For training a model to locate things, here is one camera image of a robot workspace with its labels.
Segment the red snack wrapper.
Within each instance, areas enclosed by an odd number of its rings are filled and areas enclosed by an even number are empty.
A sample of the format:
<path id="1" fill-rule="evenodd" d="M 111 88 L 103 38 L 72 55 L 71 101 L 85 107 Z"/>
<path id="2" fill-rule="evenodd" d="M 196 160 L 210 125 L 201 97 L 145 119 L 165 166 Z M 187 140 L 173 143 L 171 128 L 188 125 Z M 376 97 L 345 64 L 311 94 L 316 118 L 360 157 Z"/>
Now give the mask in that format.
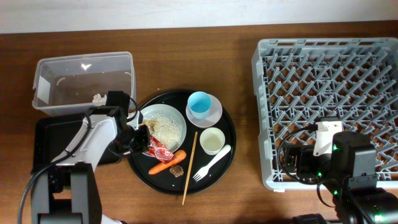
<path id="1" fill-rule="evenodd" d="M 162 163 L 166 163 L 172 160 L 174 154 L 170 152 L 166 146 L 164 146 L 160 141 L 158 141 L 153 136 L 150 137 L 150 143 L 148 146 L 147 153 L 154 156 Z"/>

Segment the white tissue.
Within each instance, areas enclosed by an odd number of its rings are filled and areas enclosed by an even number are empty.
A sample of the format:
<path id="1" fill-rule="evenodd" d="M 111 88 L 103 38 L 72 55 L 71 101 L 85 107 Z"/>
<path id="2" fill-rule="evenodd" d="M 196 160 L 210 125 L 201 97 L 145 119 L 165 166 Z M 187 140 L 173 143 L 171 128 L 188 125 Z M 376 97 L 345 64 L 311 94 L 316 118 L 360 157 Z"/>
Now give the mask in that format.
<path id="1" fill-rule="evenodd" d="M 107 95 L 101 96 L 99 93 L 93 96 L 92 103 L 105 103 Z"/>

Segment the blue plastic cup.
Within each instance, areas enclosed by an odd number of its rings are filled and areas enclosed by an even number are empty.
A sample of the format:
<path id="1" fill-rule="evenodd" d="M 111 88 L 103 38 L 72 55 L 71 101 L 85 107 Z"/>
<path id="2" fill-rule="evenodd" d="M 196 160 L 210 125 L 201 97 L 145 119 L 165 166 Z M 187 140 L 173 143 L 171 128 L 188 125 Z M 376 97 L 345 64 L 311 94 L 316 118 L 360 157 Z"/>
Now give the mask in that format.
<path id="1" fill-rule="evenodd" d="M 205 119 L 210 113 L 212 100 L 209 94 L 196 91 L 188 97 L 187 106 L 194 118 Z"/>

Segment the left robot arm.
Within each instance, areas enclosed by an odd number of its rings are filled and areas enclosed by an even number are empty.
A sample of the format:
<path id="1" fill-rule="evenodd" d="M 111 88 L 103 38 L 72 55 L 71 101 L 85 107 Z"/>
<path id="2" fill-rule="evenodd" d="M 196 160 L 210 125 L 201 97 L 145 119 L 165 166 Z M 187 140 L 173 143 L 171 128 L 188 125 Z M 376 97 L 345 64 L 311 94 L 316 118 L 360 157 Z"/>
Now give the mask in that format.
<path id="1" fill-rule="evenodd" d="M 103 214 L 94 176 L 104 152 L 131 156 L 147 149 L 150 136 L 142 114 L 128 118 L 120 106 L 99 106 L 83 113 L 70 144 L 49 164 L 33 172 L 24 195 L 31 196 L 33 223 L 114 223 Z"/>

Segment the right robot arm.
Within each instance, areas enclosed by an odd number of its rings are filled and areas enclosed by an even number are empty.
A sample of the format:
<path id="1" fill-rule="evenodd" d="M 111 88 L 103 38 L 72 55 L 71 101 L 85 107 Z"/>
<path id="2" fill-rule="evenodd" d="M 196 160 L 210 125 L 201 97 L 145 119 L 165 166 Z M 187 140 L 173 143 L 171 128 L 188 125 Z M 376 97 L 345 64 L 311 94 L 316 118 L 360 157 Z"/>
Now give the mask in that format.
<path id="1" fill-rule="evenodd" d="M 341 223 L 397 223 L 397 197 L 377 186 L 376 148 L 369 136 L 356 132 L 333 135 L 331 152 L 313 155 L 313 145 L 283 140 L 280 168 L 305 185 L 325 186 Z"/>

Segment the small white cup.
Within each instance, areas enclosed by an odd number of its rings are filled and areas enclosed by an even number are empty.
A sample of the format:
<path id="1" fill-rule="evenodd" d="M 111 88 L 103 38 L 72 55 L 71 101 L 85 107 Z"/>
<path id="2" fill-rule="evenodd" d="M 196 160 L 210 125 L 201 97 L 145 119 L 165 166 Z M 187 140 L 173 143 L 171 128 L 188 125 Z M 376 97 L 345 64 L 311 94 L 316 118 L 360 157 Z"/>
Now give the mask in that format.
<path id="1" fill-rule="evenodd" d="M 222 130 L 207 128 L 200 135 L 200 145 L 208 155 L 216 155 L 222 149 L 226 141 Z"/>

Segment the white saucer plate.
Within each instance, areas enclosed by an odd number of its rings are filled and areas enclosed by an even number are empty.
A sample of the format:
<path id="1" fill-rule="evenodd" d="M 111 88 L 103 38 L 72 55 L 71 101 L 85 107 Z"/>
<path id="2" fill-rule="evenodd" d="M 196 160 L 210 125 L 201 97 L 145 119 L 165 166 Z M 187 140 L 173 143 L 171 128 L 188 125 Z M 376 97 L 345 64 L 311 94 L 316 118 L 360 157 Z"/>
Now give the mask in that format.
<path id="1" fill-rule="evenodd" d="M 210 114 L 205 119 L 196 119 L 190 112 L 189 107 L 186 106 L 185 112 L 188 120 L 199 128 L 209 128 L 215 125 L 223 114 L 223 107 L 220 101 L 213 95 L 210 95 L 212 100 L 212 106 L 210 108 Z"/>

